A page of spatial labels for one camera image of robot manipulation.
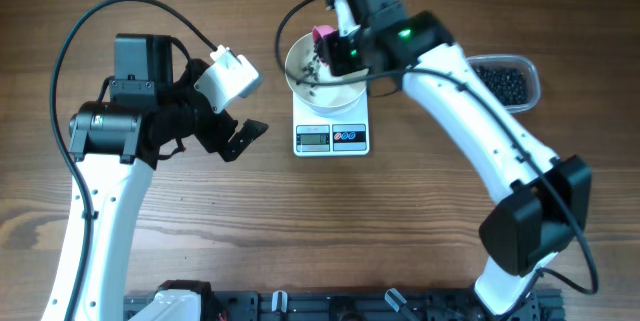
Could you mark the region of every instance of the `scale control panel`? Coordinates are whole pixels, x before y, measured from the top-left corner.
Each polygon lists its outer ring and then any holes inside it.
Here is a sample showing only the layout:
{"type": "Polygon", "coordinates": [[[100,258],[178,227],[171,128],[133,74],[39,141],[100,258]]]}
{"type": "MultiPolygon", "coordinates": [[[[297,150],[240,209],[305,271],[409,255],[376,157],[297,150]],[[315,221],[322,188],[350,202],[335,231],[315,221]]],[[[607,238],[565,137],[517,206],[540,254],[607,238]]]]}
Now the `scale control panel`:
{"type": "Polygon", "coordinates": [[[363,155],[369,151],[367,141],[365,124],[296,127],[296,154],[300,156],[363,155]]]}

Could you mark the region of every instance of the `container of black beans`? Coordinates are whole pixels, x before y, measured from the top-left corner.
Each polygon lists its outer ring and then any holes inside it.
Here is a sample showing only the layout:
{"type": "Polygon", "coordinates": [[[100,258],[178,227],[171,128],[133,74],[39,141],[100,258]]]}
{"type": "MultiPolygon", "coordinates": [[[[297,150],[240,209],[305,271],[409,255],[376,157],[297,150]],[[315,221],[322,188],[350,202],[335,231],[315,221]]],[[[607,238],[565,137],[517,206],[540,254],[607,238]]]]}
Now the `container of black beans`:
{"type": "Polygon", "coordinates": [[[482,55],[467,59],[498,101],[511,113],[532,109],[540,100],[540,78],[528,58],[517,55],[482,55]]]}

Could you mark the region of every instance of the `kitchen scale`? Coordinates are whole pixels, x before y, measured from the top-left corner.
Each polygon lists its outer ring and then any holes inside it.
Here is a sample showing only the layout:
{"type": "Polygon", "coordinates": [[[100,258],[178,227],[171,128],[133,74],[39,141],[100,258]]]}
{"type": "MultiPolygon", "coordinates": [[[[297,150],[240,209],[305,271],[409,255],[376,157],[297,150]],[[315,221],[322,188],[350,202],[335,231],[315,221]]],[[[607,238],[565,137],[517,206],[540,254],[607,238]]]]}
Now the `kitchen scale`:
{"type": "Polygon", "coordinates": [[[293,152],[300,157],[369,153],[369,113],[363,93],[347,108],[322,113],[293,95],[293,152]]]}

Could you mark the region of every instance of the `plastic tray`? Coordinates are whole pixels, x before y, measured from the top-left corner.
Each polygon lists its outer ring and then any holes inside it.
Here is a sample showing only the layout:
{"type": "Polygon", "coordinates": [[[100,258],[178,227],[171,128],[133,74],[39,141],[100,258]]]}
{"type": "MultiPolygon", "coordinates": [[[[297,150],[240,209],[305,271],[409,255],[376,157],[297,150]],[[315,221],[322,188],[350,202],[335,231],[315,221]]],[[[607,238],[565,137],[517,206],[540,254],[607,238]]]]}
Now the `plastic tray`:
{"type": "Polygon", "coordinates": [[[531,110],[540,100],[542,92],[540,88],[540,78],[536,66],[524,56],[518,55],[480,55],[467,58],[473,67],[484,66],[486,68],[515,68],[524,75],[527,85],[527,102],[521,105],[505,106],[511,113],[531,110]]]}

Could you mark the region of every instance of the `wooden table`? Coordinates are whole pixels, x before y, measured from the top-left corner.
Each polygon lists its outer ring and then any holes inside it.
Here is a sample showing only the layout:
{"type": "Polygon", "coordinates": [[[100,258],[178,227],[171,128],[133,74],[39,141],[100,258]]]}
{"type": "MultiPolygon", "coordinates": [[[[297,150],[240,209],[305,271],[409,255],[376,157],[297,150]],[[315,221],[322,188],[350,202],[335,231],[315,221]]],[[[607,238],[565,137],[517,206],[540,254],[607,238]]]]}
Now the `wooden table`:
{"type": "MultiPolygon", "coordinates": [[[[39,319],[69,210],[71,177],[54,144],[50,74],[75,21],[101,0],[0,0],[0,319],[39,319]]],[[[219,290],[464,287],[485,261],[477,230],[491,211],[484,186],[439,125],[401,94],[370,100],[372,152],[299,159],[291,152],[291,92],[273,36],[301,0],[162,0],[214,43],[248,56],[265,75],[231,114],[270,129],[236,162],[188,152],[158,167],[133,241],[128,292],[166,279],[219,290]]],[[[640,302],[640,0],[406,0],[433,10],[468,55],[523,54],[542,99],[517,118],[559,154],[593,167],[587,236],[600,270],[596,297],[566,292],[570,320],[636,319],[640,302]]],[[[323,5],[288,26],[284,49],[323,5]]],[[[171,34],[193,56],[208,51],[163,11],[126,4],[80,30],[59,86],[62,125],[113,74],[118,32],[171,34]]],[[[183,66],[175,55],[175,68],[183,66]]],[[[574,243],[553,267],[588,282],[574,243]]],[[[540,286],[559,287],[545,278],[540,286]]]]}

